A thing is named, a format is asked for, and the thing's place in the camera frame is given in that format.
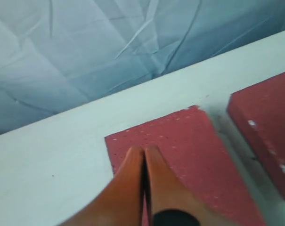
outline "white table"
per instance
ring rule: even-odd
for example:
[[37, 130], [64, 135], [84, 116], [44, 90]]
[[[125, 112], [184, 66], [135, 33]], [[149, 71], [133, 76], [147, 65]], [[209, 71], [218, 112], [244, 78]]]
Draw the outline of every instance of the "white table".
[[284, 71], [282, 32], [0, 136], [0, 226], [68, 218], [113, 176], [105, 136], [195, 104], [213, 119], [269, 225], [285, 226], [285, 203], [225, 112], [231, 93]]

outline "white speck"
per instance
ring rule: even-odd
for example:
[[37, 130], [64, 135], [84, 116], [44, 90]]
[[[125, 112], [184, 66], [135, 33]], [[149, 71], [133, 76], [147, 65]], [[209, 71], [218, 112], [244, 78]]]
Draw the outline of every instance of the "white speck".
[[282, 168], [283, 173], [285, 173], [285, 165], [281, 164], [279, 166], [280, 166], [280, 168]]
[[268, 151], [270, 152], [270, 154], [276, 155], [276, 152], [273, 151], [272, 149], [269, 149]]
[[256, 126], [256, 123], [255, 123], [254, 121], [252, 121], [252, 120], [248, 120], [248, 123], [249, 123], [249, 125], [251, 125], [251, 126]]

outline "light blue fabric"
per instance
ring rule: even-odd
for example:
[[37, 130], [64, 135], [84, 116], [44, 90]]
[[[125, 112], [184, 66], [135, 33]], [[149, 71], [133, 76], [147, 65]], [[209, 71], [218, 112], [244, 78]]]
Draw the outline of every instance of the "light blue fabric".
[[285, 0], [0, 0], [0, 134], [284, 29]]

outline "white surface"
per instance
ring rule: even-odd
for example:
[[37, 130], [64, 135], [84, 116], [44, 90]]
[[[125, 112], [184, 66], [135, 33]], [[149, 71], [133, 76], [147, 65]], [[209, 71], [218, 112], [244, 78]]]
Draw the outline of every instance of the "white surface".
[[194, 104], [219, 127], [232, 92], [284, 71], [282, 32], [0, 136], [0, 226], [53, 226], [93, 199], [112, 178], [105, 136]]
[[0, 134], [285, 29], [285, 0], [0, 0]]

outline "red foam block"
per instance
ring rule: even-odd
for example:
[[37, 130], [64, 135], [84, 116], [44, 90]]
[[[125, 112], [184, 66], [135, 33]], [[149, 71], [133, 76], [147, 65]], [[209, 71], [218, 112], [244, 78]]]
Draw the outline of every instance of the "red foam block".
[[116, 172], [132, 145], [157, 144], [182, 182], [205, 203], [242, 226], [263, 226], [223, 143], [197, 106], [106, 137]]
[[285, 198], [285, 73], [232, 94], [228, 112]]

